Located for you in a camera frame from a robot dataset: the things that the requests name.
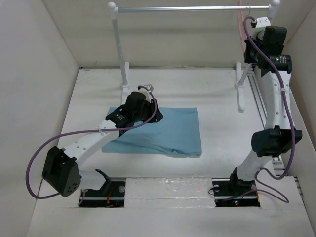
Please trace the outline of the pink clothes hanger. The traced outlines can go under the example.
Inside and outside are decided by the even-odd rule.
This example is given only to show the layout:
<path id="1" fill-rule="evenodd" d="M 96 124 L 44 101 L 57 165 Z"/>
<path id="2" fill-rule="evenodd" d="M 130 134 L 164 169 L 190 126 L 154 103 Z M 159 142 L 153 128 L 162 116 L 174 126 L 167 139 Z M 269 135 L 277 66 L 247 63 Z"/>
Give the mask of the pink clothes hanger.
<path id="1" fill-rule="evenodd" d="M 237 12 L 237 23 L 238 23 L 238 31 L 239 31 L 239 38 L 240 38 L 240 44 L 242 51 L 245 52 L 246 49 L 246 43 L 245 40 L 247 39 L 245 30 L 244 30 L 244 13 L 242 11 Z"/>

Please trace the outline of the light blue trousers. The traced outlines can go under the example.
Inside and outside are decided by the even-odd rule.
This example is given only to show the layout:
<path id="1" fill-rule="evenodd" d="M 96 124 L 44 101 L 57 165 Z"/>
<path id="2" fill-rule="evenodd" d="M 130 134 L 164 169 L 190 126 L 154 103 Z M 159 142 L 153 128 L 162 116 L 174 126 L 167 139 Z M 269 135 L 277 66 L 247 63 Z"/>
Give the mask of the light blue trousers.
<path id="1" fill-rule="evenodd" d="M 163 119 L 127 131 L 102 147 L 104 153 L 163 154 L 199 157 L 202 154 L 196 107 L 161 107 Z"/>

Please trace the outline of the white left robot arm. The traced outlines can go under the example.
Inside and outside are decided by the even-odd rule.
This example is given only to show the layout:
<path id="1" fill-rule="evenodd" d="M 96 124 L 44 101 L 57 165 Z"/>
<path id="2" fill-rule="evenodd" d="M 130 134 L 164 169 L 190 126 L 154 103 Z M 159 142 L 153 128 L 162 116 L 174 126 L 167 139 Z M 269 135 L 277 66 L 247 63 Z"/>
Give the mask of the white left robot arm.
<path id="1" fill-rule="evenodd" d="M 153 90 L 152 85 L 139 86 L 95 130 L 85 131 L 82 138 L 63 148 L 52 147 L 47 153 L 43 179 L 63 197 L 77 189 L 106 195 L 110 191 L 110 177 L 100 169 L 85 171 L 81 166 L 99 149 L 126 132 L 163 119 Z"/>

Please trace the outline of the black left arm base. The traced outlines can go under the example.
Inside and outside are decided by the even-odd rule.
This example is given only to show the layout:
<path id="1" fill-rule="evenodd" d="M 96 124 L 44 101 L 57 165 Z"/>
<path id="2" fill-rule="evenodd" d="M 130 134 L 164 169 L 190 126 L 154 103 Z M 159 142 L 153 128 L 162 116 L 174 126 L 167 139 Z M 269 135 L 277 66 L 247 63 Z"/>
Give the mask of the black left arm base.
<path id="1" fill-rule="evenodd" d="M 123 208 L 126 178 L 111 178 L 102 170 L 82 171 L 83 189 L 80 191 L 79 207 Z"/>

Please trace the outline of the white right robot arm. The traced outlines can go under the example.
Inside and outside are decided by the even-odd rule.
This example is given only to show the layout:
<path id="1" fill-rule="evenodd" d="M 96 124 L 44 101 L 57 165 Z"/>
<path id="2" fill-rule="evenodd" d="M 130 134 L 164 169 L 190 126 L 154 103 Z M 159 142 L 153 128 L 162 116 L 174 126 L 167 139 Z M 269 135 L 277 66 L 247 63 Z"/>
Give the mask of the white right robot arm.
<path id="1" fill-rule="evenodd" d="M 228 182 L 231 193 L 238 195 L 246 189 L 246 182 L 255 179 L 272 158 L 290 152 L 289 165 L 294 158 L 295 145 L 303 133 L 297 130 L 291 116 L 289 83 L 292 73 L 292 59 L 282 53 L 287 34 L 285 27 L 271 25 L 268 17 L 251 20 L 253 33 L 243 23 L 246 34 L 244 62 L 248 67 L 259 70 L 266 92 L 267 118 L 264 130 L 251 138 L 251 151 L 244 162 L 234 169 Z"/>

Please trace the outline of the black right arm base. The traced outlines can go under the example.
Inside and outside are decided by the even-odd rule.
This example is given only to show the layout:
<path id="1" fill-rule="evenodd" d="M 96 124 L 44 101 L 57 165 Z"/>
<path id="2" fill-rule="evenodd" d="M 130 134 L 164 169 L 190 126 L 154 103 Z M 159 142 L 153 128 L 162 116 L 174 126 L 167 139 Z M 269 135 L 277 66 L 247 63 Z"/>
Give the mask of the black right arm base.
<path id="1" fill-rule="evenodd" d="M 212 178 L 208 194 L 214 197 L 215 207 L 260 207 L 255 189 L 254 178 L 239 179 L 235 168 L 229 178 Z"/>

